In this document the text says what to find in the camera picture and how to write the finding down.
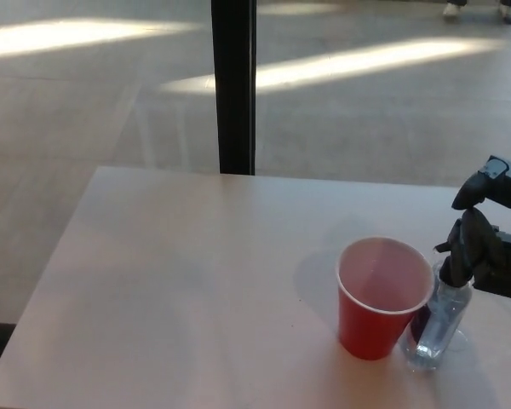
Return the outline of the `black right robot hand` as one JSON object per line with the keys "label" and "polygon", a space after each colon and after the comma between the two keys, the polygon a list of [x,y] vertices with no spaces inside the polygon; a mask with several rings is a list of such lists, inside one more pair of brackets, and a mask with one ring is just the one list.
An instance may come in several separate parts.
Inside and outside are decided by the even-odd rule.
{"label": "black right robot hand", "polygon": [[449,254],[439,277],[453,287],[471,282],[479,291],[511,298],[511,234],[476,208],[487,199],[511,209],[511,161],[490,156],[458,190],[451,207],[462,216],[447,240],[435,246]]}

